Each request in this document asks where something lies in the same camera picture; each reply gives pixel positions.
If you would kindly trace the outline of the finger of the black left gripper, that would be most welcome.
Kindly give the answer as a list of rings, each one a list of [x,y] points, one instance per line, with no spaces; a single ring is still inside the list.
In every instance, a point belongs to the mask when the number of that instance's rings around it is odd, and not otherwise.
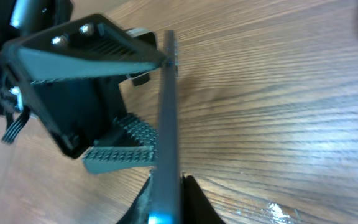
[[[0,63],[12,70],[13,79],[28,83],[147,73],[165,59],[102,14],[10,40],[0,53]]]
[[[86,151],[82,162],[91,174],[155,164],[157,131],[134,114],[115,118],[112,129]]]

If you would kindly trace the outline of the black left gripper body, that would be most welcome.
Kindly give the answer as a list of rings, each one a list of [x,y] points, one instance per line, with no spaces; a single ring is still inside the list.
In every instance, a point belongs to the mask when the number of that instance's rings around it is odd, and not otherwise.
[[[0,31],[3,45],[18,38],[16,29]],[[12,144],[31,114],[39,117],[64,155],[76,159],[127,110],[119,88],[125,76],[28,83],[13,79],[0,64],[0,115],[7,119],[2,141]]]

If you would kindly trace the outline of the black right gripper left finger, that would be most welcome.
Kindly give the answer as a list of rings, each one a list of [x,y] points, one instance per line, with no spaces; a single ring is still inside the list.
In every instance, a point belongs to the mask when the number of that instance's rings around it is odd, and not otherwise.
[[[154,173],[151,172],[137,197],[117,224],[147,224],[150,212]]]

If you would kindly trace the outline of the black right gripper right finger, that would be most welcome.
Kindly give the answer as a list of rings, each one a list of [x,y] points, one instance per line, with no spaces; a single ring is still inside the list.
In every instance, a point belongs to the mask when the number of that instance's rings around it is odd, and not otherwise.
[[[192,175],[182,176],[184,224],[225,224]]]

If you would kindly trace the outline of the black Samsung Galaxy smartphone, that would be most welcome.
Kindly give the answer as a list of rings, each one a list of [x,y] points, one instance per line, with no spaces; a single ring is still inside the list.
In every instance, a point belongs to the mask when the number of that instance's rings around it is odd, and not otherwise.
[[[165,32],[167,60],[161,67],[158,144],[148,222],[181,223],[181,181],[178,161],[177,43],[173,30]]]

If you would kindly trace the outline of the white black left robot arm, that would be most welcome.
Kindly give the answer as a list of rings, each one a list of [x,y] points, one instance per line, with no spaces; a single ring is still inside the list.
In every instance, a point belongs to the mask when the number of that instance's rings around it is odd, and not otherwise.
[[[143,85],[162,66],[156,35],[72,12],[71,1],[0,1],[1,141],[12,144],[36,117],[92,174],[152,166],[157,132],[127,111],[120,84]]]

